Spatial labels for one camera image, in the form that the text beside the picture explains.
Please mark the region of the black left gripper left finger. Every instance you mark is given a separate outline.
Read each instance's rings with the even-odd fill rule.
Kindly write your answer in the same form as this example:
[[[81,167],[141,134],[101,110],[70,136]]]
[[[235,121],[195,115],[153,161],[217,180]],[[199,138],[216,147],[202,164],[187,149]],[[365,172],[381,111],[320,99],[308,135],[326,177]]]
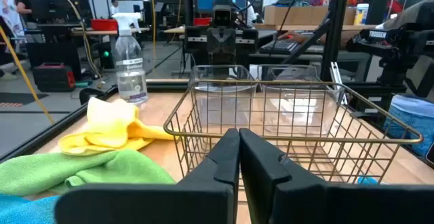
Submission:
[[[239,132],[232,128],[176,184],[92,184],[57,201],[57,223],[235,223]]]

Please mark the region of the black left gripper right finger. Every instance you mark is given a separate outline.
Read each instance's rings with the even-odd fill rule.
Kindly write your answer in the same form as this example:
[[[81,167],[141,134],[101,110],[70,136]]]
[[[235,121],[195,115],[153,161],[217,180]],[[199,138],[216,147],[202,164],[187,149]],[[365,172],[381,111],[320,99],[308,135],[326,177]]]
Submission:
[[[433,224],[431,185],[327,182],[251,130],[240,133],[240,164],[253,223]]]

